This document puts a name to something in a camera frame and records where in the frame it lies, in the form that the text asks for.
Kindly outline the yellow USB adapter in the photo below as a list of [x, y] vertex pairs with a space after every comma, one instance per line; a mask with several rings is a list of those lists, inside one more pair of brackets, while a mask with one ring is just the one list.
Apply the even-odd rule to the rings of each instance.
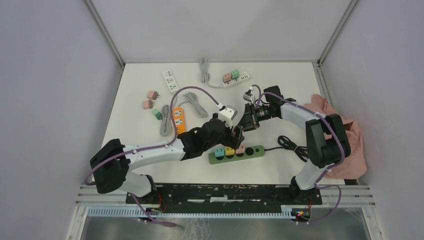
[[231, 148], [231, 147], [225, 147], [224, 148], [224, 154], [225, 154], [225, 156], [226, 157], [232, 157], [232, 156], [234, 156], [235, 155], [235, 150], [233, 149], [233, 148]]

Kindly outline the teal USB adapter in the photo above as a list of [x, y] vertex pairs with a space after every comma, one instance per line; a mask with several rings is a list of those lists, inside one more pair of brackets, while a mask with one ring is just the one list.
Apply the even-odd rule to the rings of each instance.
[[225, 149], [224, 148], [217, 148], [214, 150], [214, 157], [218, 160], [222, 160], [225, 156]]

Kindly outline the orange power strip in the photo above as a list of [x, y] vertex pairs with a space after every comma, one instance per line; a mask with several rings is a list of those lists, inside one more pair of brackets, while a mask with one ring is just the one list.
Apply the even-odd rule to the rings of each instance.
[[172, 110], [173, 120], [176, 125], [177, 135], [185, 133], [187, 131], [186, 119], [184, 116], [184, 110], [182, 107], [175, 107]]

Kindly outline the mint adapter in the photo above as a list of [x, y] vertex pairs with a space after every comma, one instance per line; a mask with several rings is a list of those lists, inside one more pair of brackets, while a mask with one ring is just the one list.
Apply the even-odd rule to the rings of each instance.
[[162, 115], [162, 112], [161, 111], [159, 111], [158, 109], [156, 109], [156, 108], [154, 108], [154, 109], [152, 109], [152, 114], [154, 115], [154, 117], [157, 119], [157, 120], [162, 120], [163, 119], [163, 115]]

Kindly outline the green power strip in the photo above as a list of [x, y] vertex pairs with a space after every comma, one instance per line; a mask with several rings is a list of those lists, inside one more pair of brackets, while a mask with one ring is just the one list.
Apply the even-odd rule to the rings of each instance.
[[218, 160], [215, 158], [214, 150], [213, 150], [213, 152], [210, 152], [208, 154], [208, 161], [211, 165], [217, 165], [217, 164], [224, 164], [224, 163], [260, 158], [260, 157], [263, 157], [264, 155], [265, 155], [265, 148], [262, 145], [254, 145], [250, 147], [245, 147], [245, 153], [243, 155], [234, 154], [234, 156], [232, 157], [224, 156], [224, 158], [221, 160]]

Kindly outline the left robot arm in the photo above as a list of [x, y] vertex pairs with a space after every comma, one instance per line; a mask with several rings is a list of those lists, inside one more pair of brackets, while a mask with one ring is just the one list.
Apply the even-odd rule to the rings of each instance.
[[125, 145], [116, 138], [108, 141], [89, 161], [93, 182], [99, 194], [116, 190], [125, 191], [149, 204], [156, 200], [158, 191], [153, 178], [137, 174], [135, 169], [162, 162], [180, 162], [195, 159], [209, 149], [223, 145], [238, 149], [245, 137], [243, 127], [227, 127], [217, 114], [201, 127], [179, 134], [173, 142], [164, 141], [157, 145]]

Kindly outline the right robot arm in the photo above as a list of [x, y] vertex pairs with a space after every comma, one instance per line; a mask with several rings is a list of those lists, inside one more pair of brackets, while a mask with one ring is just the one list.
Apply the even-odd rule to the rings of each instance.
[[347, 133], [338, 114], [326, 115], [306, 108], [292, 98], [284, 98], [278, 86], [265, 89], [255, 97], [253, 86], [244, 93], [244, 113], [239, 121], [245, 132], [256, 130], [260, 122], [280, 118], [305, 131], [307, 160], [290, 182], [289, 199], [302, 204], [309, 198], [310, 189], [332, 168], [351, 155]]

